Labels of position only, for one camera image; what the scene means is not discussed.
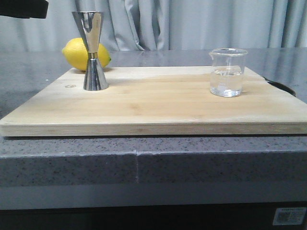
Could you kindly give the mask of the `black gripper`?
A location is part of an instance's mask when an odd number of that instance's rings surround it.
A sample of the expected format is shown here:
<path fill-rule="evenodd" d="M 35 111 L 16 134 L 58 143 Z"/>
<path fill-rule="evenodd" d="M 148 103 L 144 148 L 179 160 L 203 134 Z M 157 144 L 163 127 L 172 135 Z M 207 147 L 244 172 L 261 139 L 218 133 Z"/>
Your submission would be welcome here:
<path fill-rule="evenodd" d="M 47 10 L 47 0 L 0 0 L 1 16 L 45 19 Z"/>

